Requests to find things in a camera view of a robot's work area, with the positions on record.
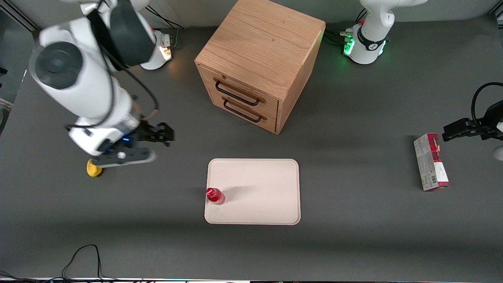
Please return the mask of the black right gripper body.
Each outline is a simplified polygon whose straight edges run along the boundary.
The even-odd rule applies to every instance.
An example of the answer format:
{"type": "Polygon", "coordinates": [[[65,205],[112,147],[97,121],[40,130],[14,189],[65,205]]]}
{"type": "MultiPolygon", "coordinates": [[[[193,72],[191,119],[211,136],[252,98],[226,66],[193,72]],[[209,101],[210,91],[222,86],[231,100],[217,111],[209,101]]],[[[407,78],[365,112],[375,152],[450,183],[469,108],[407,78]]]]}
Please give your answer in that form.
{"type": "Polygon", "coordinates": [[[140,125],[132,132],[132,148],[137,148],[137,144],[140,141],[160,143],[161,140],[158,137],[160,126],[160,123],[155,126],[149,123],[140,123],[140,125]]]}

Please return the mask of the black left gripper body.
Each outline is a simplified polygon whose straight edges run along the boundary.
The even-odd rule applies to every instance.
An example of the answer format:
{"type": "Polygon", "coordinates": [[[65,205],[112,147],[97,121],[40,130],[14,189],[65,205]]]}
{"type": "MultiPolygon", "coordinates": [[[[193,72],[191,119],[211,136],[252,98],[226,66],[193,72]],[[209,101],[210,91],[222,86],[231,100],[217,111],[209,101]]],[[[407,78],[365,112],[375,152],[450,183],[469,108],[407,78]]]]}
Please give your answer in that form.
{"type": "Polygon", "coordinates": [[[503,133],[502,129],[498,128],[498,124],[502,124],[503,117],[503,101],[500,100],[495,104],[492,104],[487,108],[483,118],[481,119],[481,125],[485,129],[486,133],[481,136],[482,140],[488,140],[490,138],[502,140],[503,133]]]}

